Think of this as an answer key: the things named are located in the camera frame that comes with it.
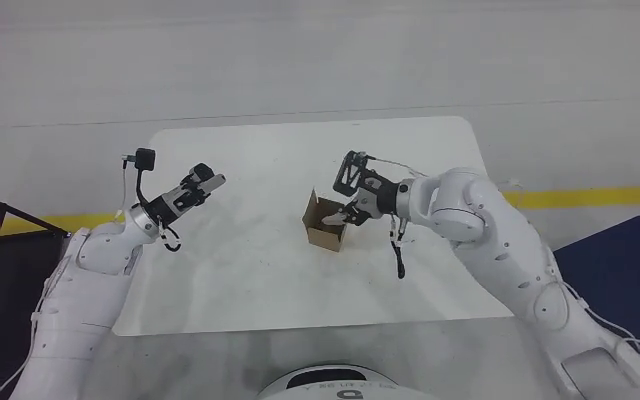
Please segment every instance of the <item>yellow floor stripe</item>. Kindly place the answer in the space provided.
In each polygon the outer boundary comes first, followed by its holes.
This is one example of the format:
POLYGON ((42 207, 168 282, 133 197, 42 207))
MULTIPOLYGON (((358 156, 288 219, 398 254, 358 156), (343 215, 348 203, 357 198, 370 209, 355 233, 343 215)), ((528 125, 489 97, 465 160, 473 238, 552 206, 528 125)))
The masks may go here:
MULTIPOLYGON (((95 228, 100 224, 109 222, 113 219, 113 213, 111 214, 80 214, 80 215, 58 215, 50 217, 40 217, 50 224, 59 226, 69 232, 75 232, 78 229, 95 228)), ((42 230, 37 225, 27 222, 20 218, 9 217, 4 220, 2 228, 0 229, 0 236, 12 235, 15 233, 33 232, 42 230)))
MULTIPOLYGON (((511 204, 522 209, 572 208, 600 206, 640 206, 640 187, 556 190, 548 192, 504 192, 511 204)), ((94 228, 113 219, 113 214, 81 214, 41 217, 45 221, 75 232, 94 228)), ((7 216, 0 236, 39 230, 36 225, 7 216)))
POLYGON ((511 204, 523 209, 640 205, 640 187, 505 192, 511 204))

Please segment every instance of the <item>open cardboard box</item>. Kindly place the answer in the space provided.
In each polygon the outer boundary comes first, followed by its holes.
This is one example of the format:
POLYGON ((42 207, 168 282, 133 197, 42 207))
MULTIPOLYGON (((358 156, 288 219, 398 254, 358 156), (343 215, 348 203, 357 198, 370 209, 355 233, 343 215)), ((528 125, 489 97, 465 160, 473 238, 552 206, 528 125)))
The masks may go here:
POLYGON ((302 217, 309 243, 328 250, 340 251, 347 226, 325 225, 322 223, 322 218, 337 213, 338 209, 343 207, 344 204, 337 201, 318 198, 315 189, 311 191, 307 210, 302 217))

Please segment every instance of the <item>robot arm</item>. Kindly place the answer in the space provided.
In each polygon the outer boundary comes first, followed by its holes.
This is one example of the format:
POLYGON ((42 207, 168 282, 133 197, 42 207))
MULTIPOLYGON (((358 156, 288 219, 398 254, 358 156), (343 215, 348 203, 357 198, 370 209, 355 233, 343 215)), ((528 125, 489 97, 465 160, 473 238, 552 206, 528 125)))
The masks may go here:
POLYGON ((476 281, 527 324, 569 398, 601 398, 603 388, 609 399, 622 392, 638 396, 638 353, 594 321, 586 302, 563 282, 538 232, 486 176, 454 168, 393 183, 367 169, 370 160, 376 159, 347 154, 334 190, 355 198, 325 223, 361 225, 390 214, 400 218, 399 236, 408 222, 428 227, 447 238, 476 281))
POLYGON ((179 250, 179 237, 169 225, 193 207, 203 204, 211 192, 224 183, 224 175, 216 175, 211 168, 200 163, 189 171, 178 186, 147 201, 142 195, 138 179, 140 202, 124 212, 124 224, 110 222, 91 232, 80 251, 80 268, 109 275, 120 274, 129 264, 135 248, 153 243, 159 237, 169 251, 179 250), (173 233, 175 246, 168 243, 167 230, 173 233))
POLYGON ((166 240, 165 231, 173 232, 169 225, 225 182, 223 175, 198 164, 174 189, 146 201, 140 176, 142 170, 153 170, 154 159, 152 150, 139 149, 127 160, 135 161, 139 171, 140 203, 124 212, 125 222, 80 229, 45 282, 32 314, 31 348, 12 400, 80 398, 93 351, 124 305, 142 245, 162 238, 167 249, 177 251, 179 243, 172 246, 166 240))

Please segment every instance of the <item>white table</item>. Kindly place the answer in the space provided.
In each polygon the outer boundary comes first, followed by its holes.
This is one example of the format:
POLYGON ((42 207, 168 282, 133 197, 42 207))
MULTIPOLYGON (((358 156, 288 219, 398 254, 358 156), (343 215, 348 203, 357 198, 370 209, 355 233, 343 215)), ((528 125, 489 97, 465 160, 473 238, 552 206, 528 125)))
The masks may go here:
MULTIPOLYGON (((347 151, 365 150, 427 174, 484 170, 461 118, 406 118, 177 129, 156 134, 152 198, 204 162, 227 183, 173 226, 178 253, 147 246, 114 332, 152 335, 324 327, 511 315, 454 258, 448 243, 410 226, 407 276, 398 280, 389 221, 347 229, 340 253, 310 245, 301 222, 309 194, 331 190, 347 151)), ((391 180, 403 168, 372 164, 391 180)))

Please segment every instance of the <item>wire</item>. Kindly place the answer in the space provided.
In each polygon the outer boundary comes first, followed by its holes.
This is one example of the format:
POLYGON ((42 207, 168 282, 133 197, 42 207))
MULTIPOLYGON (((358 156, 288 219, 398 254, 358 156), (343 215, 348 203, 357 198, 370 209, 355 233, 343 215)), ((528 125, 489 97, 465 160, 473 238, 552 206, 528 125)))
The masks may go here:
POLYGON ((58 266, 56 267, 56 269, 53 270, 53 273, 51 274, 51 276, 49 276, 49 278, 47 278, 47 280, 45 280, 44 286, 42 288, 42 293, 40 294, 40 298, 38 299, 38 303, 36 303, 35 311, 31 314, 31 343, 29 344, 29 352, 27 353, 27 357, 25 358, 25 360, 22 363, 22 365, 20 365, 20 367, 18 367, 16 372, 14 372, 13 375, 11 375, 9 377, 9 379, 7 379, 2 384, 2 386, 0 386, 0 392, 2 392, 9 385, 9 383, 11 383, 14 379, 16 379, 16 377, 18 377, 20 375, 20 373, 25 369, 25 367, 27 366, 27 363, 31 359, 31 355, 33 354, 33 349, 34 349, 34 346, 35 346, 36 330, 38 329, 38 317, 37 317, 37 315, 40 314, 40 311, 41 311, 41 308, 42 308, 42 303, 44 303, 46 298, 51 293, 52 288, 55 287, 55 285, 60 280, 60 277, 62 276, 62 272, 64 272, 64 269, 66 268, 69 260, 70 260, 69 256, 63 258, 60 261, 60 263, 58 263, 58 266))
POLYGON ((126 167, 126 161, 125 161, 122 167, 122 203, 120 203, 120 208, 118 208, 116 215, 113 216, 113 222, 116 222, 118 220, 118 217, 122 215, 122 213, 124 212, 124 205, 126 201, 127 201, 127 167, 126 167))
POLYGON ((164 247, 169 250, 172 253, 175 253, 176 251, 180 250, 180 248, 182 247, 182 243, 180 243, 180 236, 178 236, 178 234, 176 233, 176 231, 173 230, 173 228, 171 228, 168 225, 165 225, 164 222, 162 222, 162 217, 158 215, 158 229, 160 230, 160 238, 162 238, 162 243, 164 244, 164 247), (173 235, 173 237, 175 238, 175 246, 171 246, 169 244, 169 240, 167 240, 167 234, 166 231, 171 232, 171 234, 173 235))
POLYGON ((397 165, 397 166, 399 166, 399 167, 404 167, 404 168, 408 169, 408 170, 409 170, 409 172, 410 172, 412 175, 421 175, 421 176, 425 176, 425 177, 428 177, 428 176, 429 176, 429 175, 427 175, 427 174, 423 174, 422 172, 420 172, 420 171, 418 171, 418 170, 416 170, 416 169, 411 168, 410 166, 408 166, 408 165, 406 165, 406 164, 402 164, 402 163, 399 163, 399 162, 396 162, 396 161, 383 160, 383 159, 381 159, 381 158, 375 158, 375 157, 371 157, 371 156, 369 156, 369 157, 370 157, 372 160, 376 160, 376 161, 378 161, 378 162, 387 163, 387 164, 393 164, 393 165, 397 165))
POLYGON ((391 215, 391 229, 389 230, 389 239, 391 241, 391 247, 393 248, 393 252, 396 255, 396 263, 398 265, 398 279, 402 279, 404 278, 406 271, 404 268, 404 262, 402 261, 402 249, 400 248, 400 246, 397 244, 397 242, 400 242, 400 240, 402 240, 402 237, 404 236, 404 230, 402 231, 398 231, 398 239, 397 241, 395 240, 396 237, 396 219, 395 217, 391 215))
POLYGON ((27 353, 27 357, 25 358, 25 360, 22 363, 22 365, 20 365, 20 367, 16 370, 16 372, 14 372, 13 375, 11 375, 9 377, 9 379, 7 379, 2 384, 2 386, 0 386, 0 392, 2 392, 14 379, 16 379, 18 377, 18 375, 20 375, 20 373, 27 366, 27 363, 31 359, 31 354, 33 354, 33 347, 34 347, 35 337, 36 337, 36 322, 35 321, 31 321, 31 344, 29 345, 29 353, 27 353))
POLYGON ((138 177, 136 178, 136 194, 138 195, 138 200, 140 201, 140 205, 144 206, 145 204, 148 204, 149 202, 142 195, 142 188, 140 187, 141 185, 142 185, 142 170, 139 169, 138 170, 138 177))
POLYGON ((616 330, 618 330, 619 332, 624 333, 625 335, 627 335, 626 338, 622 338, 621 342, 626 342, 626 341, 630 341, 634 343, 634 348, 640 352, 640 347, 638 347, 638 344, 640 343, 640 341, 638 339, 636 339, 636 337, 633 335, 633 333, 631 333, 629 330, 623 328, 622 326, 618 325, 618 324, 614 324, 613 322, 601 317, 598 313, 596 313, 595 311, 593 311, 591 309, 591 307, 589 307, 589 304, 578 294, 578 291, 575 290, 573 288, 573 286, 569 285, 566 282, 563 281, 558 281, 559 284, 561 284, 562 286, 566 287, 569 292, 571 292, 571 294, 573 295, 573 297, 576 298, 576 300, 578 300, 578 303, 584 308, 584 310, 591 315, 593 318, 597 319, 598 321, 602 322, 605 325, 608 325, 611 328, 614 328, 616 330))
POLYGON ((634 344, 634 348, 636 349, 636 351, 638 351, 638 345, 640 345, 640 339, 636 339, 636 338, 622 338, 620 340, 618 340, 618 343, 616 343, 615 347, 613 348, 613 355, 614 356, 618 356, 618 347, 620 347, 620 345, 622 343, 633 343, 634 344))

